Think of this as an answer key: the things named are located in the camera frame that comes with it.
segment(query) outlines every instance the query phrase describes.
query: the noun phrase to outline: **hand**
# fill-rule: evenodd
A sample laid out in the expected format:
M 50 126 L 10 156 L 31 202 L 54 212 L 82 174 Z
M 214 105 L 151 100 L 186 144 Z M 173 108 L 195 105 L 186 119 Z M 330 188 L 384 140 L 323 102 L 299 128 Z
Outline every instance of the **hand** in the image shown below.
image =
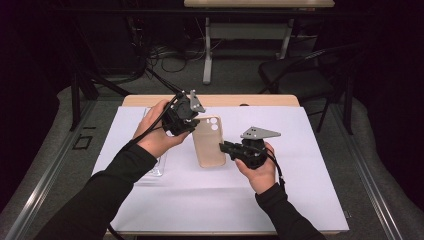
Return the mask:
M 265 147 L 274 152 L 274 148 L 269 143 L 265 142 Z M 275 184 L 275 165 L 269 158 L 255 170 L 248 168 L 240 159 L 236 159 L 236 165 L 240 172 L 249 179 L 250 186 L 257 194 L 265 192 Z
M 150 109 L 150 111 L 138 124 L 138 128 L 134 133 L 133 139 L 144 133 L 146 129 L 148 129 L 155 122 L 155 120 L 163 112 L 163 109 L 165 108 L 166 104 L 168 104 L 168 102 L 169 101 L 167 100 L 162 100 Z M 162 121 L 159 121 L 159 123 L 154 128 L 160 126 L 162 126 Z M 185 132 L 178 136 L 168 136 L 163 128 L 159 128 L 147 134 L 137 144 L 152 154 L 154 157 L 158 158 L 166 151 L 168 151 L 168 149 L 181 144 L 189 134 L 189 132 Z

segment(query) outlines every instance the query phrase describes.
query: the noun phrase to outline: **gray carpet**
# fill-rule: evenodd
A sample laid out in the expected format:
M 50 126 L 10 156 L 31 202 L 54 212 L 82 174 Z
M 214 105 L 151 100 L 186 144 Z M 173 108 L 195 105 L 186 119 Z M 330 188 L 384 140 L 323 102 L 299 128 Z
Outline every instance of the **gray carpet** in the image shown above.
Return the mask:
M 256 93 L 263 87 L 257 74 L 259 63 L 273 59 L 275 50 L 279 46 L 269 44 L 261 51 L 245 51 L 252 48 L 252 43 L 229 45 L 231 51 L 236 49 L 236 54 L 226 50 L 226 45 L 221 45 L 220 50 L 215 51 L 212 72 L 212 84 L 202 84 L 203 61 L 190 61 L 186 67 L 178 73 L 168 73 L 160 65 L 155 66 L 155 71 L 162 77 L 174 82 L 186 90 L 196 89 L 198 94 L 220 93 Z M 167 59 L 166 64 L 176 66 L 179 60 Z M 136 94 L 171 94 L 156 80 L 148 76 L 126 83 L 123 88 Z M 67 151 L 63 165 L 58 172 L 55 183 L 49 189 L 47 197 L 33 219 L 29 219 L 28 228 L 23 230 L 21 239 L 31 239 L 45 224 L 45 222 L 71 198 L 90 177 L 97 156 L 103 145 L 103 141 L 112 123 L 116 109 L 122 103 L 122 98 L 109 89 L 98 86 L 101 93 L 99 101 L 92 103 L 92 111 L 84 119 L 83 126 L 77 136 L 80 141 L 75 145 L 76 149 Z M 51 132 L 34 160 L 33 165 L 22 182 L 14 197 L 0 215 L 1 232 L 0 239 L 5 239 L 18 215 L 24 208 L 30 194 L 34 190 L 44 171 L 57 157 L 62 143 L 65 141 L 68 129 L 71 126 L 70 92 L 69 89 L 59 94 L 61 106 Z M 307 111 L 321 107 L 321 102 L 313 102 L 305 106 Z M 318 144 L 322 151 L 330 177 L 340 199 L 342 208 L 351 215 L 348 218 L 350 231 L 328 239 L 388 239 L 369 193 L 363 184 L 355 159 L 351 154 L 351 145 L 346 141 L 343 129 L 339 127 L 340 117 L 338 106 L 333 106 L 329 111 L 321 133 L 316 134 Z M 316 126 L 318 116 L 310 118 L 311 125 Z M 392 216 L 402 233 L 404 239 L 422 239 L 424 236 L 423 213 L 417 209 L 404 195 L 396 181 L 387 173 L 375 153 L 374 138 L 366 109 L 357 101 L 353 108 L 353 131 L 352 137 L 358 143 L 357 147 L 363 154 L 367 165 L 373 174 L 374 180 L 379 187 Z M 91 139 L 89 147 L 83 149 Z

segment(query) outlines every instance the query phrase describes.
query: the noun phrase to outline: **floor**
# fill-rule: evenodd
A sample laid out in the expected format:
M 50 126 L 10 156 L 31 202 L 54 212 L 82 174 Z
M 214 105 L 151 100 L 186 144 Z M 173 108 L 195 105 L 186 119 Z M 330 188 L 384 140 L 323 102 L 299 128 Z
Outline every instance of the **floor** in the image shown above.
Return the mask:
M 302 44 L 293 45 L 292 53 L 307 49 Z M 247 50 L 252 46 L 257 49 Z M 167 66 L 175 67 L 182 63 L 179 59 L 167 58 L 160 60 L 154 69 L 184 89 L 196 89 L 198 94 L 254 94 L 262 88 L 256 73 L 257 66 L 273 59 L 275 46 L 279 48 L 275 43 L 261 45 L 255 41 L 219 43 L 214 50 L 212 83 L 207 86 L 201 83 L 202 60 L 189 61 L 181 71 L 171 73 Z M 120 86 L 132 93 L 171 94 L 148 75 Z M 50 216 L 90 177 L 116 108 L 122 103 L 122 97 L 113 91 L 100 85 L 97 88 L 101 94 L 98 101 L 82 100 L 82 122 L 74 132 L 69 132 L 72 122 L 70 90 L 65 89 L 58 95 L 61 106 L 52 129 L 21 186 L 1 213 L 1 239 L 34 237 Z M 314 102 L 305 108 L 308 111 L 320 107 L 320 104 Z M 317 119 L 311 117 L 310 121 L 314 126 Z M 366 109 L 357 101 L 352 123 L 353 136 L 341 126 L 340 105 L 334 105 L 326 117 L 322 133 L 316 135 L 351 228 L 347 233 L 327 238 L 420 239 L 424 236 L 422 212 L 403 196 L 396 181 L 379 161 Z M 86 151 L 74 149 L 81 136 L 92 137 L 90 148 Z

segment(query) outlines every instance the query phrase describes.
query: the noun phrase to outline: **metal bracket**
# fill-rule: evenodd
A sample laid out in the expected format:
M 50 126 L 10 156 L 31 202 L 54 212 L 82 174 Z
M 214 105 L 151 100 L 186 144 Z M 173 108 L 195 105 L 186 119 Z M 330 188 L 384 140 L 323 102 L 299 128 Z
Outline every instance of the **metal bracket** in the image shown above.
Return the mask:
M 200 103 L 199 99 L 196 96 L 196 91 L 191 90 L 190 91 L 190 109 L 193 112 L 205 112 L 206 110 L 203 108 L 202 104 Z
M 279 132 L 274 132 L 274 131 L 252 126 L 246 132 L 244 132 L 240 137 L 244 139 L 259 140 L 259 139 L 279 137 L 279 136 L 281 136 L 281 133 Z

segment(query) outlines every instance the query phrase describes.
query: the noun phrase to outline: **white paper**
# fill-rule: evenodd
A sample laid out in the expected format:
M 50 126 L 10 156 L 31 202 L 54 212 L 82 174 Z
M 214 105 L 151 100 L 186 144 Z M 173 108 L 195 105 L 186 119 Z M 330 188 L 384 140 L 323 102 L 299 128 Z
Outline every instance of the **white paper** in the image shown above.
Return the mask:
M 105 169 L 132 138 L 145 110 L 119 108 L 93 173 Z M 210 107 L 206 113 L 221 117 L 226 141 L 240 143 L 251 126 L 280 132 L 265 141 L 275 149 L 289 201 L 320 231 L 349 229 L 303 108 Z M 201 168 L 191 135 L 168 151 L 163 176 L 136 183 L 112 226 L 126 232 L 275 231 L 229 156 L 224 166 Z

